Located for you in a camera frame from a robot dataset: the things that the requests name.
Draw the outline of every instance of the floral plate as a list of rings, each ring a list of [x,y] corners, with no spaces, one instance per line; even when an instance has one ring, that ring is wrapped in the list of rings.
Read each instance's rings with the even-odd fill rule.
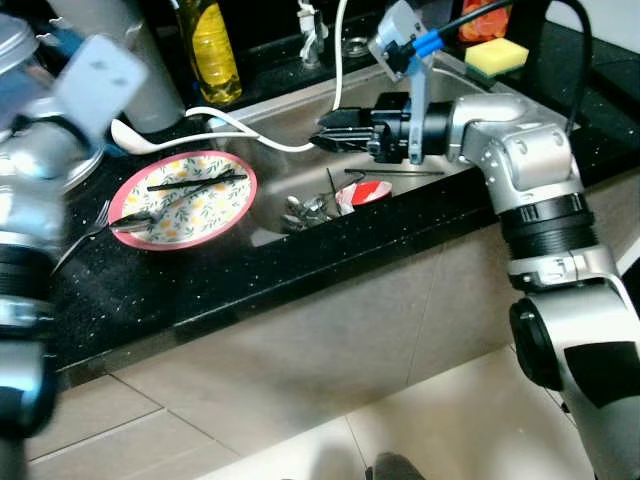
[[[247,178],[219,183],[187,197],[146,230],[113,234],[121,242],[145,250],[177,250],[217,237],[249,210],[258,190],[253,170],[229,153],[187,152],[153,163],[120,187],[109,208],[109,223],[141,210],[158,212],[196,187],[148,192],[148,186],[213,178],[228,169],[233,169],[235,174],[246,174]]]

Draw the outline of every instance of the white ladle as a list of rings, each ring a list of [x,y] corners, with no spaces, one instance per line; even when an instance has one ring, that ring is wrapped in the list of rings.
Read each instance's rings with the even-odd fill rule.
[[[144,155],[147,153],[157,152],[165,148],[174,147],[183,143],[195,142],[198,140],[209,140],[211,138],[222,137],[247,137],[258,138],[258,134],[247,132],[212,132],[212,133],[199,133],[197,135],[190,135],[188,137],[176,138],[164,143],[151,143],[149,140],[143,138],[138,132],[122,123],[120,120],[113,120],[111,122],[111,136],[113,141],[123,150],[134,154]]]

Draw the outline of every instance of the black wire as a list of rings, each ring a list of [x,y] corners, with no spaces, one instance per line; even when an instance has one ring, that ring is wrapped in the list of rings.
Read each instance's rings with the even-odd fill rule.
[[[523,0],[498,0],[494,3],[490,3],[489,5],[485,5],[484,7],[480,7],[473,12],[470,12],[463,17],[457,18],[444,27],[438,29],[438,33],[441,37],[450,35],[456,32],[465,23],[469,23],[476,18],[486,15],[487,13],[499,8],[504,8],[508,5],[512,5],[516,3],[516,1]],[[567,124],[565,125],[565,132],[568,135],[573,130],[573,126],[575,124],[576,117],[578,116],[578,112],[580,111],[580,105],[582,104],[582,99],[584,98],[584,93],[587,88],[589,71],[591,70],[591,59],[593,56],[593,38],[591,36],[591,23],[589,22],[589,15],[578,0],[555,1],[564,3],[565,5],[571,7],[573,11],[578,15],[578,19],[580,20],[580,24],[582,26],[582,60],[580,62],[580,72],[578,73],[578,80],[576,82],[573,94],[573,101],[571,102],[571,109],[569,111],[569,116],[567,117]]]

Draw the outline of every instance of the dish soap bottle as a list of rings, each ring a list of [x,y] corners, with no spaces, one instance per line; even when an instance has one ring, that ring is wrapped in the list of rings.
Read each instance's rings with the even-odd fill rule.
[[[240,78],[216,0],[171,0],[204,98],[225,105],[242,95]]]

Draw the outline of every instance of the sink basin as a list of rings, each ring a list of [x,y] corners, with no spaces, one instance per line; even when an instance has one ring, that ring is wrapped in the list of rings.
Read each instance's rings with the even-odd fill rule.
[[[450,101],[471,93],[483,91],[511,92],[508,87],[495,84],[491,89],[464,76],[464,64],[457,59],[439,54],[434,62],[431,98],[435,102]],[[250,125],[261,134],[287,145],[302,145],[319,127],[317,119],[331,110],[335,82],[333,80],[314,85],[297,92],[271,99],[260,104],[236,110],[234,117]],[[408,82],[393,83],[377,65],[344,77],[341,106],[371,107],[378,95],[386,91],[408,91]],[[333,154],[319,148],[303,153],[285,153],[248,141],[247,139],[221,139],[216,148],[238,155],[255,170],[258,177],[258,194],[249,211],[253,222],[266,232],[254,235],[253,243],[268,243],[286,233],[282,215],[287,213],[286,198],[295,196],[305,201],[319,194],[326,194],[328,213],[337,216],[337,206],[331,195],[334,185],[341,186],[354,180],[345,169],[388,169],[415,172],[415,176],[367,175],[367,180],[387,180],[393,185],[392,194],[402,195],[415,188],[438,181],[444,176],[456,174],[466,168],[451,165],[444,156],[429,156],[422,165],[405,161],[400,165],[375,163],[367,153]],[[441,172],[440,175],[418,175],[425,172]]]

